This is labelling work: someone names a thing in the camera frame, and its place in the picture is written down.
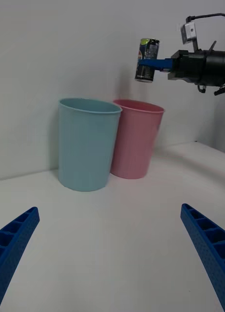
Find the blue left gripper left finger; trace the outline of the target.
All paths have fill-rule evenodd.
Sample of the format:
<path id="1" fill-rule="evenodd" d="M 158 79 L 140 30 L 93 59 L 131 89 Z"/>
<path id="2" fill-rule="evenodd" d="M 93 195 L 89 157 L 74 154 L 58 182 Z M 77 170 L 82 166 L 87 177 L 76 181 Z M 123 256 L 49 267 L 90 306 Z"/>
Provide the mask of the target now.
<path id="1" fill-rule="evenodd" d="M 32 207 L 0 229 L 0 305 L 39 221 L 38 208 Z"/>

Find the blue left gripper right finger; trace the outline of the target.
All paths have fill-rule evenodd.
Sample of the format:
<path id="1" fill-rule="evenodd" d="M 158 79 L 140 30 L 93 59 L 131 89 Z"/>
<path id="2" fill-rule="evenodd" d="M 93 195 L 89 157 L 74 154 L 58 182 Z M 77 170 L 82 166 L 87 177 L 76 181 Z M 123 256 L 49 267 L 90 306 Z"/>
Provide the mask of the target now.
<path id="1" fill-rule="evenodd" d="M 186 203 L 180 217 L 225 311 L 225 230 Z"/>

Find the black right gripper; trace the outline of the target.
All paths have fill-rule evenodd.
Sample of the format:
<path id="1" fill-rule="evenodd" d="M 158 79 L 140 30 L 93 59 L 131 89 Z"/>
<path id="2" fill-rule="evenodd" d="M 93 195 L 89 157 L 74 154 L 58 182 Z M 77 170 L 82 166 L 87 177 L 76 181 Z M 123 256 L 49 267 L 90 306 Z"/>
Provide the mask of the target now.
<path id="1" fill-rule="evenodd" d="M 202 50 L 195 52 L 178 50 L 171 58 L 138 60 L 138 67 L 169 72 L 168 80 L 183 80 L 195 85 L 200 84 L 205 64 L 206 54 Z"/>

